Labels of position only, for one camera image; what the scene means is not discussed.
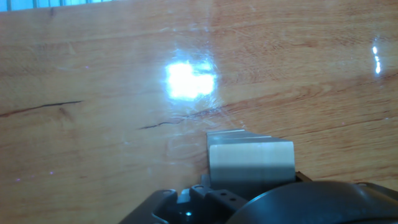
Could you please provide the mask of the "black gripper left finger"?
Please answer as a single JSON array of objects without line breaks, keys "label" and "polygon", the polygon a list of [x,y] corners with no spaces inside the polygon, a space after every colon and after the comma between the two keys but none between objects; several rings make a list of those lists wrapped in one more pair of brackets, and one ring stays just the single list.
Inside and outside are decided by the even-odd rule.
[{"label": "black gripper left finger", "polygon": [[225,189],[210,187],[210,177],[178,194],[158,190],[120,221],[120,224],[226,223],[247,200]]}]

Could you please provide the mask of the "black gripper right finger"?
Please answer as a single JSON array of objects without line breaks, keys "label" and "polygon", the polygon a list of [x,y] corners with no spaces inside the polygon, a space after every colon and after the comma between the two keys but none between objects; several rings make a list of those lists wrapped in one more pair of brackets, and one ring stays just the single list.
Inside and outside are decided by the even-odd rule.
[{"label": "black gripper right finger", "polygon": [[[306,175],[304,175],[301,172],[296,172],[295,177],[296,177],[296,180],[295,180],[296,182],[311,182],[312,181],[312,179],[310,179],[309,177],[307,177]],[[383,195],[386,195],[389,198],[397,200],[397,191],[396,190],[392,190],[387,187],[383,187],[381,185],[373,184],[370,182],[357,182],[356,185],[362,186],[362,187],[365,187],[368,189],[372,189],[372,190],[377,191]]]}]

